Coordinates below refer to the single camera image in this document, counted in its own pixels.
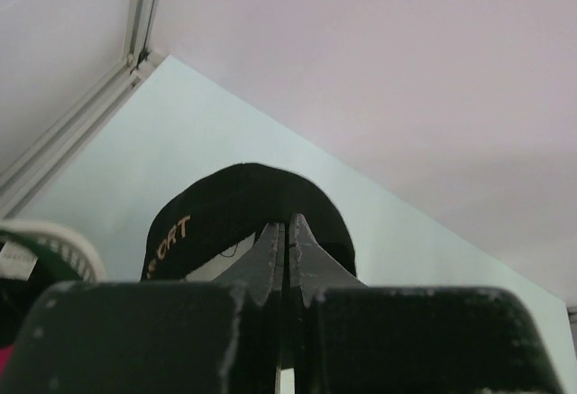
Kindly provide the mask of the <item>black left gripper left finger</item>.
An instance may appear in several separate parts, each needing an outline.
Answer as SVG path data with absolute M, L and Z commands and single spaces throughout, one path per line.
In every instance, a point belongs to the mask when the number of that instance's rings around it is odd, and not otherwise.
M 265 304 L 275 290 L 280 256 L 280 225 L 267 224 L 255 244 L 214 283 L 244 287 L 256 304 Z

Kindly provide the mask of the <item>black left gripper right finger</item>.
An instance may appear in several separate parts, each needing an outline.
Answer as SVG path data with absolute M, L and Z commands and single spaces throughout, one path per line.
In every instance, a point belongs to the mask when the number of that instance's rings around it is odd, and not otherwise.
M 301 214 L 291 218 L 288 252 L 290 288 L 304 307 L 323 300 L 327 290 L 367 288 L 319 245 Z

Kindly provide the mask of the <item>magenta mesh cap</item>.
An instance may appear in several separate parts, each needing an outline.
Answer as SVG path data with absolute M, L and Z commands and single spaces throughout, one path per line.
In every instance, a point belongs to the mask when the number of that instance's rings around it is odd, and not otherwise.
M 12 345 L 0 349 L 0 374 L 2 374 L 5 370 L 5 366 L 8 363 L 13 350 L 14 347 Z

